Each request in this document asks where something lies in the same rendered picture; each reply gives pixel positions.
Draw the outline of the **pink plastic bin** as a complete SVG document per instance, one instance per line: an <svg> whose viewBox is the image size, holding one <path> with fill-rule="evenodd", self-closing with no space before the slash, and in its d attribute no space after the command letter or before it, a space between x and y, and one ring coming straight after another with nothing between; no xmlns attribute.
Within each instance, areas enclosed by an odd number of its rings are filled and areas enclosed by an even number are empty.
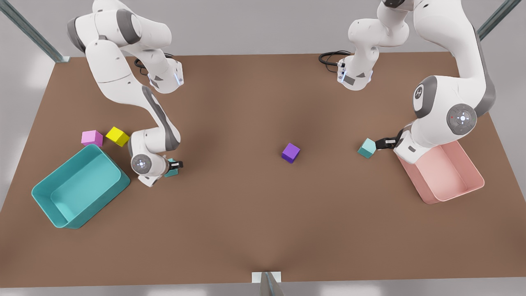
<svg viewBox="0 0 526 296"><path fill-rule="evenodd" d="M425 204L452 200L485 185L457 141L432 148L415 164L399 160Z"/></svg>

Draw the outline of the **pink cube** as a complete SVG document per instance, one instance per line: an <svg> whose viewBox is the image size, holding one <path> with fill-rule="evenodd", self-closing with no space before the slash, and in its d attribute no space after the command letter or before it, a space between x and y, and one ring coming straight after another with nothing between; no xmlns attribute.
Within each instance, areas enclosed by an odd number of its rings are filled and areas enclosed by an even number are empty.
<svg viewBox="0 0 526 296"><path fill-rule="evenodd" d="M84 131L81 134L81 144L88 146L94 144L98 147L103 146L103 135L96 130Z"/></svg>

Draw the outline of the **silver frame post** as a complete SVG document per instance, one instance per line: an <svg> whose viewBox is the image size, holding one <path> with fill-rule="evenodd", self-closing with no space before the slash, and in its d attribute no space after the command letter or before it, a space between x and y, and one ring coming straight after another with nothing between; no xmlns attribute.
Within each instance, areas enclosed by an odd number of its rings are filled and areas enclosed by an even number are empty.
<svg viewBox="0 0 526 296"><path fill-rule="evenodd" d="M522 2L522 0L505 0L477 30L479 39L483 40L487 37L520 2Z"/></svg>
<svg viewBox="0 0 526 296"><path fill-rule="evenodd" d="M70 61L69 56L60 54L8 0L0 0L0 11L55 63Z"/></svg>
<svg viewBox="0 0 526 296"><path fill-rule="evenodd" d="M259 296L284 296L280 271L252 272L251 280L260 284Z"/></svg>

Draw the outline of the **yellow cube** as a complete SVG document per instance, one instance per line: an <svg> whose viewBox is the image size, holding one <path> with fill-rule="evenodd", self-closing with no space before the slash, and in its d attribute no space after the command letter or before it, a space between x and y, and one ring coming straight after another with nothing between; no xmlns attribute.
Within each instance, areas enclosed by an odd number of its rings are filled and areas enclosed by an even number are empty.
<svg viewBox="0 0 526 296"><path fill-rule="evenodd" d="M116 126L113 126L107 132L105 137L120 147L123 147L130 139L130 136L124 133L124 131L118 129Z"/></svg>

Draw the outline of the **purple cube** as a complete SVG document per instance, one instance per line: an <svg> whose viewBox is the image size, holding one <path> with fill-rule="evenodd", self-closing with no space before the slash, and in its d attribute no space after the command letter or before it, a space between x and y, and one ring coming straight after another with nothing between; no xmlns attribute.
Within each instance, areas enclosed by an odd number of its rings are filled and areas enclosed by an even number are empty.
<svg viewBox="0 0 526 296"><path fill-rule="evenodd" d="M294 163L295 159L297 158L297 155L300 152L300 148L293 145L292 143L288 143L287 146L284 148L281 157L286 160L288 163Z"/></svg>

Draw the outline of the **teal plastic bin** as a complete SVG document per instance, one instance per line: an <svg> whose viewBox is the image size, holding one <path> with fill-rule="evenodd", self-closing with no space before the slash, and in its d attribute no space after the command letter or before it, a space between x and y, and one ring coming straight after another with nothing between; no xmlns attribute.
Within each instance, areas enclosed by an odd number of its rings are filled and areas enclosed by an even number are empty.
<svg viewBox="0 0 526 296"><path fill-rule="evenodd" d="M78 229L130 184L95 144L81 149L32 188L32 197L58 228Z"/></svg>

